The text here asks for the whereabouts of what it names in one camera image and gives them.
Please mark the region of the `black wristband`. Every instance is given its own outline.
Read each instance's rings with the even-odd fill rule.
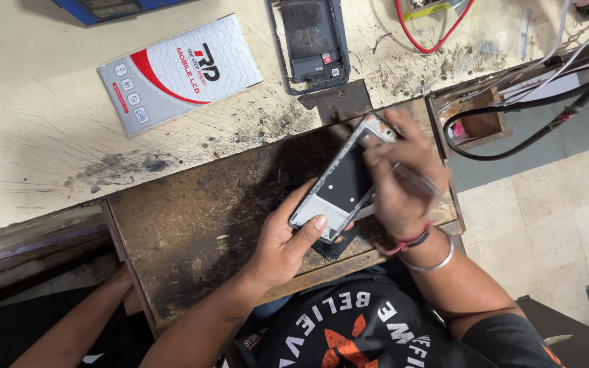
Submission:
[[[413,243],[409,244],[408,247],[416,247],[419,246],[420,244],[424,243],[424,241],[426,241],[426,239],[429,238],[429,234],[431,233],[431,227],[428,227],[426,229],[426,231],[422,232],[420,234],[420,236],[417,237],[417,239],[413,240]]]

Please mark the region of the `scratched white desk surface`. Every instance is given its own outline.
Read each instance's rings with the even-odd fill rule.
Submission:
[[[429,56],[405,38],[394,0],[343,0],[351,79],[365,80],[377,108],[540,58],[562,0],[518,3],[533,9],[526,60],[469,46],[479,0]],[[193,1],[86,28],[49,0],[0,0],[0,228],[319,127],[316,109],[281,85],[266,10],[263,0]],[[128,139],[95,68],[229,13],[265,81]],[[410,28],[428,47],[456,18],[449,10]],[[585,26],[574,20],[570,34]]]

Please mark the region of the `black t-shirt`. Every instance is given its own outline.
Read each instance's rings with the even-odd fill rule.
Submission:
[[[249,336],[238,345],[258,367],[561,367],[521,316],[481,320],[456,342],[430,309],[372,280],[300,296]]]

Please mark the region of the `yellow box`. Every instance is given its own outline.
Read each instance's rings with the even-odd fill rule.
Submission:
[[[402,17],[404,18],[404,21],[409,21],[412,19],[417,19],[422,16],[427,16],[432,13],[446,10],[447,8],[450,7],[449,3],[447,3],[447,0],[434,1],[430,4],[426,4],[426,5],[422,6],[421,8],[417,8],[417,9],[413,9],[413,5],[410,4],[410,0],[404,0],[402,2],[402,5],[404,5],[406,7],[405,12],[403,12],[404,9],[401,9],[401,11],[403,13]]]

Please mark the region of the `phone repair workbench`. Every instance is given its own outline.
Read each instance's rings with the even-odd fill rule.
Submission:
[[[323,170],[320,157],[339,148],[329,145],[325,124],[483,79],[551,50],[562,1],[522,1],[532,10],[525,58],[474,47],[481,3],[439,51],[424,55],[404,36],[394,0],[343,0],[351,83],[335,96],[298,99],[284,88],[264,0],[192,1],[90,27],[49,0],[1,0],[0,228],[108,196],[118,250],[130,256],[145,311],[165,327],[250,255],[266,215],[255,197],[275,170]],[[127,138],[96,68],[229,14],[263,81]],[[456,19],[448,9],[406,24],[431,46]],[[570,13],[570,34],[574,19]],[[406,106],[418,109],[413,114],[433,136],[425,102]],[[447,197],[434,212],[448,232],[461,229],[456,207]],[[327,265],[307,254],[301,274],[266,300],[378,262],[368,241],[379,235],[361,228],[343,259]]]

